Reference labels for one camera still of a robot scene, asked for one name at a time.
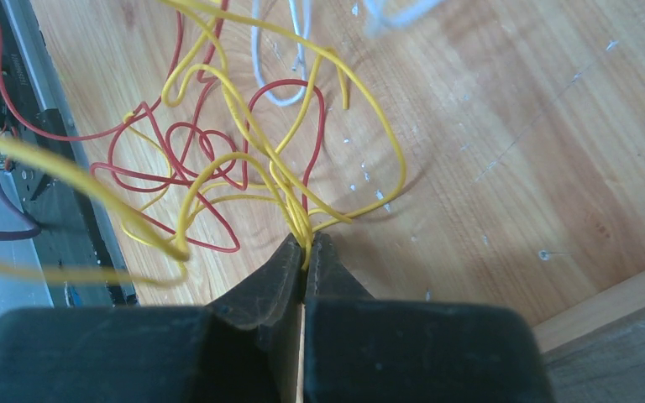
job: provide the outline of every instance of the wire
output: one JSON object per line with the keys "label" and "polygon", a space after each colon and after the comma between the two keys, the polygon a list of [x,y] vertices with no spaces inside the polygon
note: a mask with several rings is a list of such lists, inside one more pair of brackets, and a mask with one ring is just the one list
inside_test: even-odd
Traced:
{"label": "wire", "polygon": [[384,8],[387,0],[362,0],[364,7],[372,17],[372,22],[367,25],[367,35],[376,36],[383,28],[403,29],[415,23],[445,0],[418,0],[411,6],[401,10],[392,17],[386,17]]}
{"label": "wire", "polygon": [[0,241],[20,241],[23,239],[31,239],[40,234],[40,225],[14,206],[14,204],[8,199],[8,196],[6,196],[6,192],[3,191],[1,181],[0,201],[13,215],[20,218],[21,221],[25,222],[29,226],[29,229],[23,231],[0,231]]}
{"label": "wire", "polygon": [[[222,0],[222,8],[226,8],[228,6],[228,0]],[[174,57],[172,57],[172,61],[170,64],[170,73],[174,69],[174,66],[176,65],[177,61],[179,60],[179,53],[181,50],[181,43],[182,43],[182,38],[184,34],[184,29],[182,26],[182,18],[181,14],[177,13],[177,41],[175,45],[175,52],[174,52]],[[217,32],[220,33],[221,31],[221,24],[217,23],[216,30]],[[213,57],[213,50],[207,53],[207,56],[204,59],[204,62],[208,63],[211,58]],[[68,137],[68,136],[60,136],[58,134],[52,134],[48,133],[44,130],[41,130],[40,128],[35,127],[33,124],[31,124],[28,120],[26,120],[17,110],[16,106],[13,104],[13,101],[11,100],[11,97],[8,95],[8,91],[6,89],[6,84],[4,83],[3,80],[3,32],[1,28],[1,21],[0,21],[0,92],[1,92],[1,97],[3,98],[4,103],[6,103],[6,107],[8,108],[9,112],[13,115],[16,120],[21,122],[24,127],[26,127],[28,130],[31,130],[32,132],[46,137],[47,139],[53,139],[53,140],[59,140],[59,141],[66,141],[66,142],[71,142],[71,141],[86,141],[86,140],[93,140],[93,139],[100,139],[103,137],[107,137],[110,134],[116,133],[119,129],[125,128],[127,126],[126,123],[120,123],[118,126],[115,126],[114,128],[110,128],[109,130],[106,130],[104,132],[100,133],[95,133],[95,134],[89,134],[87,136],[78,136],[78,137]],[[200,81],[204,81],[205,79],[200,76]],[[155,110],[161,103],[161,99],[157,99],[151,106],[152,110]],[[140,108],[134,109],[129,116],[131,117],[128,120],[128,123],[136,123],[139,120],[142,120],[144,118],[144,114],[139,114],[141,112]]]}
{"label": "wire", "polygon": [[[57,155],[54,155],[50,152],[47,152],[41,149],[36,149],[32,146],[17,142],[12,139],[0,138],[1,152],[11,155],[14,158],[17,158],[23,161],[23,163],[25,164],[32,165],[35,168],[39,168],[55,177],[59,177],[63,181],[73,185],[73,187],[75,187],[77,190],[87,194],[88,196],[90,196],[95,200],[100,201],[106,208],[110,209],[113,213],[118,214],[121,217],[122,221],[125,222],[128,225],[128,227],[133,230],[133,233],[136,232],[137,233],[136,236],[140,238],[144,243],[152,245],[153,247],[161,250],[163,253],[167,254],[173,260],[175,260],[175,262],[177,263],[177,266],[180,269],[180,273],[177,277],[168,279],[168,280],[153,279],[142,275],[118,273],[118,272],[115,272],[114,270],[104,270],[104,271],[103,270],[98,270],[98,271],[85,270],[85,271],[77,271],[77,272],[53,271],[52,269],[43,270],[43,276],[48,281],[67,280],[70,282],[85,282],[85,281],[105,280],[105,281],[114,282],[114,281],[129,280],[129,281],[144,282],[146,284],[158,285],[158,286],[179,285],[183,281],[185,281],[188,276],[188,270],[184,265],[184,263],[191,256],[189,248],[187,246],[187,242],[191,242],[191,240],[186,236],[186,230],[191,226],[197,212],[201,212],[203,210],[210,210],[214,214],[214,216],[216,216],[217,219],[219,219],[220,222],[225,223],[225,220],[223,220],[223,217],[221,217],[220,214],[216,212],[214,208],[214,204],[217,204],[219,202],[241,200],[241,199],[273,202],[280,208],[281,214],[283,215],[283,218],[286,221],[288,227],[290,228],[291,232],[295,236],[298,243],[303,247],[305,251],[305,261],[303,263],[302,268],[306,269],[310,259],[311,249],[312,249],[312,235],[315,231],[325,228],[329,225],[333,225],[337,222],[351,222],[352,218],[383,206],[384,204],[386,204],[393,198],[397,197],[401,193],[401,189],[404,186],[404,183],[406,180],[406,161],[404,160],[403,153],[401,152],[401,147],[398,144],[396,137],[391,130],[391,126],[385,114],[381,110],[379,104],[377,103],[377,101],[371,95],[369,90],[364,86],[364,84],[362,84],[360,79],[352,72],[352,70],[337,57],[337,55],[333,50],[319,47],[311,43],[309,40],[302,38],[300,35],[293,34],[274,24],[269,24],[264,21],[260,21],[253,18],[247,18],[245,16],[241,16],[235,13],[229,13],[225,11],[223,7],[216,8],[207,3],[199,3],[193,0],[161,0],[161,2],[176,8],[179,12],[186,15],[189,19],[195,21],[197,25],[202,29],[201,36],[196,41],[196,43],[191,48],[191,50],[185,55],[185,57],[181,61],[177,63],[176,67],[171,70],[169,77],[167,78],[164,84],[164,87],[162,89],[162,93],[160,97],[161,102],[168,107],[175,107],[183,100],[183,97],[185,96],[185,93],[186,93],[186,88],[191,78],[194,77],[195,74],[197,75],[197,78],[198,78],[202,76],[203,72],[208,71],[211,74],[211,78],[213,80],[214,79],[218,80],[218,82],[220,82],[221,84],[224,101],[228,105],[229,112],[231,114],[232,119],[236,123],[236,127],[238,128],[240,134],[244,138],[244,146],[247,146],[248,143],[250,143],[251,145],[254,146],[254,148],[256,148],[258,151],[263,153],[263,155],[270,160],[269,171],[266,172],[266,170],[264,170],[263,168],[263,165],[261,165],[261,163],[256,159],[254,159],[252,156],[246,154],[245,151],[247,151],[247,149],[244,149],[244,152],[235,151],[215,158],[212,161],[212,163],[209,164],[199,175],[197,175],[194,181],[191,181],[190,183],[190,181],[186,178],[186,172],[182,169],[184,165],[184,159],[185,159],[184,152],[182,153],[181,158],[176,157],[175,153],[170,147],[170,142],[168,143],[165,136],[162,135],[161,131],[158,128],[157,122],[154,119],[153,107],[155,105],[158,105],[158,103],[155,103],[153,107],[150,107],[146,102],[142,102],[135,109],[135,111],[133,111],[132,113],[128,113],[125,116],[124,121],[131,124],[135,118],[148,118],[154,130],[155,137],[157,138],[158,144],[156,145],[157,146],[156,149],[158,150],[158,152],[160,152],[163,155],[163,157],[166,160],[170,162],[171,172],[168,176],[141,174],[131,170],[123,170],[123,169],[112,170],[112,172],[119,173],[120,175],[133,174],[133,177],[140,176],[142,178],[151,179],[154,181],[161,181],[162,183],[167,183],[168,185],[181,184],[183,186],[188,187],[188,191],[186,192],[184,200],[181,204],[181,209],[178,212],[178,218],[176,221],[176,230],[172,231],[173,232],[172,233],[172,232],[166,231],[165,229],[165,231],[172,234],[173,237],[162,238],[150,226],[150,223],[153,223],[155,226],[159,228],[162,228],[162,226],[154,223],[153,222],[154,220],[150,219],[150,217],[147,217],[144,213],[128,206],[122,199],[115,196],[105,186],[97,182],[93,178],[93,176],[90,176],[82,172],[70,161],[64,160],[63,158]],[[212,18],[215,18],[212,21],[212,22],[215,22],[215,24],[212,24],[212,22],[205,23],[201,18],[198,17],[198,15],[193,10],[202,11],[204,13],[211,15]],[[252,102],[249,103],[249,106],[247,106],[244,103],[244,100],[239,90],[236,88],[236,86],[233,85],[233,83],[229,78],[228,58],[218,40],[217,33],[215,32],[215,26],[214,26],[218,24],[218,21],[220,20],[223,21],[224,19],[228,19],[237,23],[256,26],[256,27],[259,27],[260,29],[271,30],[277,34],[284,35],[289,39],[293,39],[298,44],[304,45],[307,48],[317,53],[317,58],[313,63],[311,74],[307,81],[307,86],[303,97],[301,111],[298,113],[298,117],[296,121],[293,123],[293,126],[289,130],[288,134],[277,145],[273,145],[270,143],[264,131],[261,129],[260,125],[255,120],[251,112],[251,109],[253,107]],[[214,51],[218,52],[221,67],[215,68],[209,64],[195,64],[190,66],[187,69],[186,67],[192,62],[197,52],[201,49],[201,47],[203,47],[203,45],[207,41],[210,41],[211,43],[209,49],[213,48]],[[322,142],[322,135],[320,134],[321,130],[319,127],[318,127],[318,139],[316,142],[316,147],[313,150],[313,157],[311,159],[312,163],[308,165],[308,169],[306,169],[306,174],[304,175],[302,181],[298,180],[296,176],[293,175],[290,168],[287,167],[285,162],[280,157],[280,153],[290,143],[292,137],[295,135],[297,129],[299,128],[302,119],[305,117],[307,107],[312,98],[312,94],[315,92],[315,79],[320,67],[320,63],[322,62],[323,59],[332,61],[338,68],[338,78],[342,86],[344,108],[347,108],[348,102],[349,102],[348,100],[349,94],[346,87],[346,80],[348,78],[359,88],[359,90],[362,92],[364,97],[368,100],[372,108],[379,116],[381,125],[391,142],[392,148],[395,151],[395,155],[398,159],[399,166],[400,166],[400,175],[396,183],[396,187],[391,192],[389,192],[387,196],[382,197],[380,200],[366,207],[361,207],[357,210],[354,210],[348,213],[341,213],[332,209],[329,205],[323,202],[317,195],[315,195],[312,191],[310,191],[310,189],[307,188],[307,178],[309,178],[309,175],[310,175],[309,170],[312,169],[312,164],[314,164],[314,160],[317,158],[317,154],[319,153],[320,144],[318,143]],[[170,100],[169,92],[174,86],[174,83],[179,81],[180,75],[182,73],[184,73],[184,75],[183,77],[181,77],[182,83],[178,91],[176,92],[177,94],[176,98],[174,100]],[[319,95],[318,95],[318,100],[321,103],[322,115],[324,115],[322,98],[320,98]],[[190,129],[190,138],[187,138],[188,144],[191,143],[191,140],[190,140],[191,132],[192,131],[196,132],[199,135],[199,139],[200,139],[199,141],[200,141],[200,146],[202,146],[202,150],[203,149],[211,150],[210,155],[212,157],[215,156],[212,152],[212,148],[210,148],[209,145],[207,144],[207,141],[202,139],[207,137],[205,134],[203,134],[205,131],[195,128],[196,125],[186,126],[182,124],[181,126]],[[129,125],[124,123],[123,125],[120,125],[118,127],[119,127],[118,130],[119,129],[124,130],[124,128],[128,128]],[[248,165],[253,167],[254,170],[259,174],[263,183],[248,184],[247,181],[246,183],[234,181],[237,184],[239,184],[239,186],[234,186],[234,188],[237,188],[237,189],[246,189],[246,187],[250,187],[253,189],[265,188],[269,191],[270,195],[260,196],[260,195],[249,195],[249,194],[234,194],[234,195],[220,196],[209,201],[206,198],[206,194],[211,189],[214,189],[220,186],[232,186],[231,183],[228,183],[225,180],[214,181],[214,182],[210,182],[210,181],[212,177],[217,173],[220,174],[221,175],[220,177],[223,178],[224,176],[222,172],[224,172],[229,166],[233,166],[233,164],[229,164],[229,163],[236,160],[241,160],[242,166]],[[166,186],[162,187],[161,191],[165,191],[166,189],[167,189]],[[316,204],[317,207],[308,211],[307,205],[304,207],[302,202],[297,199],[296,190],[302,194],[303,199],[305,197],[309,198],[310,201]],[[159,200],[161,197],[160,195],[157,195],[155,198]],[[145,204],[144,208],[151,206],[152,204],[154,204],[154,202]],[[332,216],[332,219],[313,227],[310,216],[312,214],[318,214],[320,212],[325,212],[329,214],[330,216]],[[235,247],[237,248],[238,240],[235,240],[233,231],[230,229],[230,227],[227,227],[227,231],[229,232],[229,235],[232,237],[232,239],[234,239],[234,243],[236,243]],[[0,264],[0,272],[10,274],[10,275],[17,275],[24,278],[40,277],[40,273],[38,272],[31,273],[20,269],[15,269],[13,267],[6,266],[4,264]]]}
{"label": "wire", "polygon": [[[219,3],[219,0],[212,0],[212,2]],[[221,3],[221,9],[223,11],[228,10],[228,0],[220,0],[220,3]],[[214,26],[213,32],[218,38],[221,35],[221,30],[223,28],[223,18],[215,18],[214,25],[215,26]],[[209,44],[209,47],[207,49],[207,54],[204,56],[204,61],[203,61],[204,64],[211,63],[211,60],[213,58],[215,51],[216,51],[216,48],[214,48],[212,44]],[[199,71],[199,74],[197,75],[197,80],[202,84],[204,84],[208,81],[213,81],[214,78],[213,77],[204,78],[204,72]]]}
{"label": "wire", "polygon": [[[225,9],[227,9],[227,7],[228,7],[228,0],[222,0],[221,1],[221,9],[225,10]],[[182,16],[181,16],[180,13],[177,13],[176,17],[177,17],[177,36],[176,36],[175,51],[174,51],[174,55],[172,56],[169,72],[167,73],[167,75],[171,74],[171,72],[174,70],[175,66],[177,65],[177,63],[179,61],[179,56],[180,56],[180,53],[181,53],[181,46],[182,46],[182,41],[183,41],[184,29],[183,29]],[[215,29],[215,35],[218,37],[220,35],[221,29],[223,27],[223,20],[220,19],[220,18],[217,18],[215,21],[209,23],[209,26],[213,26],[214,24],[215,24],[215,28],[214,28]],[[2,47],[3,47],[3,38],[2,38],[1,26],[0,26],[0,63],[1,63],[1,54],[3,52]],[[207,51],[207,54],[204,57],[204,63],[209,63],[211,61],[211,59],[213,58],[214,53],[215,53],[215,48],[210,45],[209,49]],[[211,81],[211,84],[213,84],[212,77],[209,77],[208,79],[204,79],[202,77],[202,75],[200,75],[198,77],[198,79],[201,82]],[[19,120],[24,126],[26,126],[27,128],[30,128],[31,130],[33,130],[35,133],[37,133],[39,135],[45,136],[45,137],[50,138],[50,139],[63,140],[63,141],[83,141],[83,140],[88,140],[88,139],[98,139],[98,138],[107,136],[107,135],[109,135],[111,133],[115,133],[115,137],[111,141],[110,147],[108,149],[107,159],[108,159],[109,164],[112,164],[112,162],[113,162],[114,147],[115,147],[116,143],[118,142],[120,136],[122,135],[123,131],[125,129],[127,129],[127,128],[131,128],[131,125],[133,123],[136,123],[140,119],[145,118],[145,117],[148,116],[147,112],[142,112],[143,111],[143,104],[140,104],[137,108],[135,108],[135,110],[132,113],[128,114],[128,118],[125,119],[125,121],[122,124],[116,126],[115,128],[112,128],[112,129],[110,129],[110,130],[108,130],[106,132],[97,133],[97,134],[93,134],[93,135],[89,135],[89,136],[81,136],[81,137],[77,137],[77,138],[57,136],[57,135],[54,135],[54,134],[51,134],[51,133],[46,133],[46,132],[40,131],[37,128],[34,128],[28,122],[26,122],[25,119],[23,119],[23,117],[21,115],[19,115],[18,112],[15,110],[15,107],[11,103],[10,98],[8,97],[8,93],[6,92],[5,87],[2,85],[2,83],[3,83],[3,77],[0,74],[0,89],[1,89],[4,101],[7,103],[7,106],[9,107],[9,110],[12,112],[14,117],[16,117],[16,119]],[[155,103],[153,104],[153,106],[150,108],[151,112],[153,112],[160,105],[160,102],[161,102],[161,98],[158,98],[155,101]],[[139,137],[142,138],[142,139],[147,139],[146,136],[144,136],[141,133],[139,133]],[[9,159],[7,159],[6,162],[7,162],[7,165],[10,165],[10,157],[9,157]],[[138,189],[138,188],[135,188],[134,186],[129,186],[129,185],[123,183],[117,177],[116,172],[117,172],[116,170],[112,170],[113,179],[122,188],[124,188],[126,190],[130,190],[130,191],[145,191],[145,190]],[[159,191],[159,190],[164,189],[167,186],[168,185],[165,183],[162,186],[159,186],[158,188],[155,188],[155,189],[152,189],[152,190],[149,190],[149,191]],[[155,202],[158,201],[163,195],[164,195],[164,192],[162,194],[160,194],[156,198]],[[151,204],[154,204],[154,203],[149,203],[149,204],[145,205],[144,208],[151,206]],[[196,246],[201,246],[201,247],[204,247],[204,248],[210,248],[210,249],[213,249],[213,250],[217,250],[219,252],[233,253],[233,252],[238,251],[240,249],[240,244],[239,244],[239,241],[238,241],[235,233],[233,233],[233,229],[226,222],[226,220],[223,217],[221,217],[221,215],[218,213],[218,211],[216,209],[212,208],[211,210],[214,213],[214,215],[217,217],[217,219],[222,223],[222,225],[227,229],[227,232],[231,235],[233,243],[234,243],[234,246],[232,248],[222,248],[222,247],[218,247],[216,245],[212,245],[210,243],[203,243],[203,242],[196,241],[196,240],[190,239],[190,238],[188,238],[188,239],[190,240],[191,243],[195,244]],[[159,227],[161,229],[164,229],[166,231],[167,227],[164,226],[164,224],[154,220],[151,217],[146,217],[146,218],[148,219],[148,221],[150,221],[151,223],[153,223],[157,227]]]}
{"label": "wire", "polygon": [[[293,19],[293,30],[296,35],[301,36],[300,24],[298,23],[298,12],[296,0],[288,0],[288,7],[291,10],[291,17]],[[310,15],[311,15],[311,0],[302,0],[302,13],[303,13],[303,33],[302,37],[308,39],[310,37]],[[254,0],[251,5],[251,17],[258,19],[260,17],[260,0]],[[307,67],[305,63],[305,48],[303,45],[297,44],[298,53],[296,56],[293,70],[295,71],[298,66],[301,69],[301,78],[306,80]],[[254,65],[254,76],[256,83],[259,87],[265,86],[265,78],[260,68],[260,28],[256,26],[251,27],[251,60]],[[276,97],[273,92],[266,92],[265,97],[268,98],[278,107],[287,107],[301,100],[305,94],[305,87],[301,88],[298,93],[287,99],[280,99]]]}
{"label": "wire", "polygon": [[[279,87],[279,86],[289,86],[289,85],[294,85],[294,86],[307,86],[307,82],[306,82],[306,81],[302,81],[302,80],[295,80],[295,79],[278,80],[278,81],[271,82],[270,84],[266,85],[265,87],[263,87],[263,88],[259,89],[259,90],[254,94],[254,96],[251,98],[251,101],[249,102],[249,110],[253,111],[253,108],[254,108],[254,106],[255,106],[255,103],[256,103],[256,102],[257,102],[257,101],[258,101],[258,100],[263,96],[263,94],[265,94],[267,91],[271,91],[271,90],[273,90],[273,89],[275,89],[275,88],[277,88],[277,87]],[[308,163],[308,165],[307,165],[307,168],[306,168],[306,170],[305,170],[305,174],[304,174],[304,176],[303,176],[303,184],[304,184],[305,186],[307,186],[307,183],[308,183],[309,178],[310,178],[310,174],[311,174],[311,172],[312,172],[312,168],[313,168],[313,166],[315,165],[315,162],[317,161],[317,157],[319,156],[319,153],[320,153],[320,149],[322,148],[323,135],[324,135],[324,130],[325,130],[325,112],[324,112],[324,111],[325,111],[325,103],[324,103],[324,99],[323,99],[323,93],[322,93],[322,92],[320,91],[320,89],[319,89],[319,88],[317,88],[316,86],[315,86],[315,87],[313,87],[313,90],[314,90],[315,94],[317,95],[317,99],[318,99],[318,103],[319,103],[318,130],[317,130],[317,140],[316,140],[316,143],[315,143],[315,147],[314,147],[314,149],[313,149],[312,157],[311,157],[311,159],[310,159],[310,162],[309,162],[309,163]],[[224,140],[226,140],[226,141],[228,142],[229,146],[231,147],[232,152],[235,152],[235,151],[236,151],[236,149],[235,149],[235,144],[233,143],[233,141],[232,141],[228,136],[225,136],[223,133],[218,132],[217,130],[205,130],[205,131],[204,131],[204,130],[201,130],[201,129],[199,129],[199,128],[194,127],[192,123],[186,123],[186,122],[174,123],[174,124],[172,124],[172,125],[170,126],[170,129],[167,131],[167,134],[166,134],[166,136],[165,136],[165,141],[166,141],[166,143],[167,143],[167,148],[168,148],[168,149],[171,149],[171,145],[170,145],[170,135],[171,135],[171,133],[174,131],[174,129],[176,129],[176,128],[191,128],[191,129],[193,129],[193,131],[195,131],[196,133],[200,134],[200,136],[199,136],[199,141],[200,141],[200,143],[203,143],[203,142],[204,142],[204,140],[205,140],[205,139],[207,139],[208,135],[211,135],[211,134],[217,135],[218,137],[221,137],[221,138],[223,138]],[[155,145],[155,147],[159,150],[159,152],[160,152],[160,153],[162,153],[162,152],[163,152],[163,151],[162,151],[158,146],[156,146],[156,145]],[[214,156],[213,156],[212,148],[211,148],[211,145],[210,145],[210,144],[208,145],[208,148],[209,148],[208,152],[209,152],[209,153],[211,153],[211,154],[207,154],[207,157],[208,157],[211,161],[213,161]],[[218,177],[223,177],[223,179],[224,179],[226,182],[228,182],[228,183],[229,183],[229,185],[231,185],[231,186],[233,186],[233,187],[235,187],[235,188],[239,189],[240,191],[245,191],[245,190],[248,188],[248,186],[249,186],[249,183],[248,183],[248,176],[247,176],[247,175],[244,175],[244,179],[242,180],[242,182],[233,181],[233,180],[231,180],[231,179],[228,177],[228,175],[226,175],[226,174],[228,173],[228,171],[230,171],[232,168],[233,168],[233,164],[230,164],[226,170],[224,170],[223,172],[221,172],[221,175],[213,174],[213,175],[211,175],[211,177],[210,177],[209,179],[210,179],[210,180],[212,180],[212,179],[217,179]],[[170,185],[176,185],[176,186],[191,186],[191,185],[193,184],[193,181],[178,180],[178,179],[174,179],[174,177],[164,177],[164,176],[159,176],[159,175],[143,174],[143,173],[141,173],[141,172],[136,172],[136,171],[131,171],[131,170],[125,170],[125,169],[123,169],[123,168],[120,168],[120,167],[117,167],[117,166],[114,166],[114,165],[110,165],[110,164],[106,164],[106,163],[97,163],[97,162],[96,162],[96,163],[94,163],[94,164],[92,164],[92,165],[91,165],[91,173],[92,173],[93,175],[95,175],[95,172],[96,172],[98,169],[105,169],[105,170],[115,171],[115,172],[118,172],[118,173],[119,173],[119,174],[121,174],[121,175],[130,176],[130,177],[137,178],[137,179],[140,179],[140,180],[154,181],[154,182],[160,182],[160,183],[162,183],[162,185],[161,185],[161,186],[157,186],[156,188],[147,189],[147,190],[143,190],[143,189],[135,190],[135,191],[140,191],[140,192],[154,192],[154,191],[161,191],[163,187],[167,187],[167,186],[170,186]],[[221,186],[221,185],[223,185],[223,183],[218,182],[216,185],[217,185],[217,186]],[[265,188],[264,186],[260,186],[260,185],[255,185],[254,187],[257,187],[257,188],[261,188],[261,187],[263,187],[263,188]],[[140,207],[138,210],[140,210],[141,212],[143,212],[143,211],[144,211],[144,209],[146,209],[146,208],[148,208],[148,207],[151,207],[153,204],[155,204],[155,203],[156,203],[156,202],[157,202],[157,201],[158,201],[158,200],[163,196],[163,194],[164,194],[164,192],[160,193],[158,196],[156,196],[156,197],[155,197],[154,199],[152,199],[151,201],[147,202],[145,205],[143,205],[142,207]],[[265,197],[265,196],[257,196],[257,195],[231,195],[231,196],[223,196],[223,197],[219,197],[219,198],[216,198],[216,199],[212,199],[212,200],[211,200],[211,204],[212,204],[212,205],[215,205],[215,204],[217,204],[217,203],[219,203],[219,202],[224,202],[224,201],[227,201],[227,200],[238,200],[238,199],[252,199],[252,200],[261,200],[261,201],[267,201],[267,202],[273,202],[273,201],[274,201],[274,199],[273,199],[273,198],[271,198],[271,197]],[[305,208],[305,209],[307,210],[307,198],[306,198],[306,197],[303,197],[302,205],[303,205],[303,208]],[[194,212],[193,212],[193,213],[190,215],[190,217],[189,217],[190,225],[191,225],[191,223],[194,221],[194,217],[195,217],[197,214],[199,214],[200,212],[202,212],[202,211],[206,210],[206,208],[207,208],[206,206],[204,206],[204,205],[201,205],[201,204],[200,204],[199,206],[197,206],[197,207],[194,209]],[[156,222],[156,221],[155,221],[153,218],[151,218],[151,217],[147,217],[147,219],[148,219],[148,221],[150,220],[150,222]],[[168,233],[170,233],[170,234],[174,234],[174,233],[175,233],[175,231],[174,231],[173,229],[171,229],[171,228],[168,228],[168,227],[164,226],[164,224],[161,224],[161,222],[156,222],[156,224],[155,224],[155,225],[157,225],[159,228],[164,229],[166,232],[168,232]],[[123,225],[123,231],[124,231],[124,232],[129,236],[129,237],[131,237],[132,239],[134,239],[134,240],[136,240],[136,241],[138,241],[138,242],[141,242],[141,243],[147,244],[148,246],[151,246],[148,242],[144,241],[142,238],[140,238],[140,237],[139,237],[139,236],[137,236],[136,234],[132,233],[132,232],[127,228],[127,226],[126,226],[126,225]],[[197,245],[197,246],[202,246],[202,243],[200,243],[199,241],[196,241],[196,240],[193,240],[193,239],[189,239],[189,238],[188,238],[187,240],[188,240],[190,243],[193,243],[193,244],[195,244],[195,245]]]}

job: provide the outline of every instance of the metal frame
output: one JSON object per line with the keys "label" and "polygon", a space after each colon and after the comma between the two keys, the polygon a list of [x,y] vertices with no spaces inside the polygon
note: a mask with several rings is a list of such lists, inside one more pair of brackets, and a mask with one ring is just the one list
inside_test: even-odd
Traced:
{"label": "metal frame", "polygon": [[[77,136],[58,75],[48,56],[38,21],[29,2],[0,0],[4,67],[11,73],[13,102],[31,123],[51,133]],[[24,141],[89,166],[82,146],[45,139],[19,127]],[[42,266],[95,266],[126,270],[105,210],[43,172],[17,165],[13,171],[23,209],[44,231],[34,238]],[[55,306],[131,305],[134,287],[119,285],[50,285]]]}

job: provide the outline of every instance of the wooden edge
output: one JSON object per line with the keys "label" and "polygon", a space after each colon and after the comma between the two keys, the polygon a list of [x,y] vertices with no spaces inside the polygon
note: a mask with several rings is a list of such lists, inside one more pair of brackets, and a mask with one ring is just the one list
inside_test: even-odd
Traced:
{"label": "wooden edge", "polygon": [[645,270],[540,323],[532,331],[540,352],[546,353],[644,308]]}

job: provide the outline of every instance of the black cable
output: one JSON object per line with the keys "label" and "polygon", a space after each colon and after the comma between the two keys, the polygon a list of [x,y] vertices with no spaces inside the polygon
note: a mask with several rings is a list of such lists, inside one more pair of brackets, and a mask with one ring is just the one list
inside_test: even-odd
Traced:
{"label": "black cable", "polygon": [[6,192],[3,191],[0,180],[0,200],[8,210],[10,210],[14,215],[18,216],[21,221],[27,223],[30,226],[30,229],[23,231],[0,231],[0,241],[20,241],[23,239],[31,239],[36,235],[40,234],[40,225],[35,222],[31,217],[23,214],[6,196]]}

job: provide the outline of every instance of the wooden table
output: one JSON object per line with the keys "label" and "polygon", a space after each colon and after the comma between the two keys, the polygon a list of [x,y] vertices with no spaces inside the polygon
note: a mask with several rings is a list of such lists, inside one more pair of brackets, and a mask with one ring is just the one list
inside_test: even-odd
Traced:
{"label": "wooden table", "polygon": [[[80,133],[110,128],[156,99],[175,41],[173,11],[154,0],[31,2]],[[273,3],[266,18],[291,26],[286,2]],[[378,97],[409,167],[406,192],[389,212],[328,229],[375,296],[421,300],[428,292],[435,301],[495,303],[536,324],[645,270],[645,0],[448,0],[378,39],[364,35],[361,4],[359,15],[352,8],[315,2],[312,39],[334,46]],[[230,10],[247,14],[250,4],[234,0]],[[186,27],[190,44],[196,30]],[[249,27],[232,23],[222,35],[245,97],[257,89],[249,36]],[[295,52],[289,40],[264,34],[266,76],[295,77]],[[311,188],[349,211],[391,190],[398,167],[359,91],[345,112],[334,69],[325,65],[321,74],[332,109]],[[157,112],[163,127],[191,117],[196,91],[189,95]],[[226,111],[217,90],[203,125],[240,140]],[[262,102],[256,116],[280,140],[296,112]],[[309,118],[284,153],[295,169],[306,164],[316,127]],[[87,142],[91,162],[105,160],[107,146]],[[141,140],[123,143],[116,161],[165,173]],[[121,194],[133,204],[150,197]],[[172,224],[182,194],[172,191],[154,215]],[[263,263],[286,234],[273,206],[234,201],[221,210],[243,249],[194,249],[191,279],[174,290],[139,285],[143,304],[206,303]],[[191,234],[230,245],[211,217]],[[117,235],[130,270],[176,272],[153,249]]]}

